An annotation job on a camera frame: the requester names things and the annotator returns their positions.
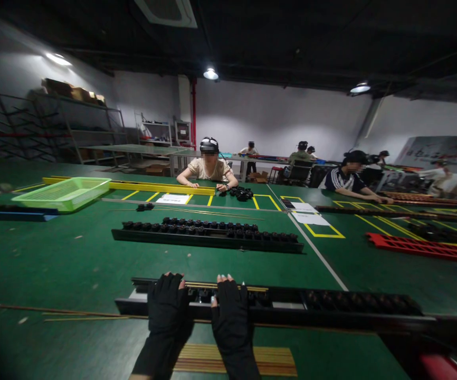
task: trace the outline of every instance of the green plastic basket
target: green plastic basket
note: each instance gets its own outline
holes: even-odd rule
[[[109,191],[110,178],[74,177],[17,197],[13,201],[27,207],[74,211]]]

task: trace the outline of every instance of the yellow ruler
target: yellow ruler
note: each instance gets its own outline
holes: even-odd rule
[[[44,177],[42,181],[47,185],[52,185],[71,177],[51,176]],[[109,188],[114,190],[132,190],[132,191],[149,191],[155,193],[174,193],[174,194],[193,194],[193,195],[215,195],[214,187],[189,187],[184,185],[165,185],[149,182],[132,182],[112,180]]]

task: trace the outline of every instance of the black chair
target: black chair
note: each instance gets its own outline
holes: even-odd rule
[[[285,185],[308,186],[307,180],[313,161],[294,161],[290,169],[290,175],[285,178]]]

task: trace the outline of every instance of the beige top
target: beige top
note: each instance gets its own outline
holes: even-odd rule
[[[192,162],[188,164],[188,169],[194,174],[197,179],[210,179],[212,181],[225,181],[229,180],[225,175],[228,172],[232,172],[232,169],[229,168],[225,161],[218,160],[216,161],[216,166],[214,168],[213,174],[209,177],[206,173],[206,166],[204,164],[203,158],[195,158]]]

